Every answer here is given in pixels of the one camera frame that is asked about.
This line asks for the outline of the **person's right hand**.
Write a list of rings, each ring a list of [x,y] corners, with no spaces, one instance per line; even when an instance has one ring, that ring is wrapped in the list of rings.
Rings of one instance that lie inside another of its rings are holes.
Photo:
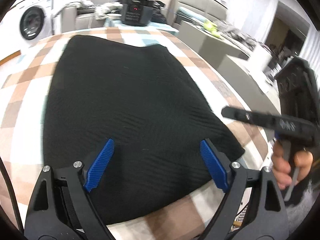
[[[273,174],[276,178],[277,184],[281,190],[286,189],[292,183],[290,177],[291,166],[288,161],[283,158],[284,150],[280,142],[276,141],[273,146],[272,163],[273,163]],[[298,151],[294,156],[294,163],[299,168],[297,181],[295,185],[300,183],[311,170],[313,162],[313,155],[309,151]]]

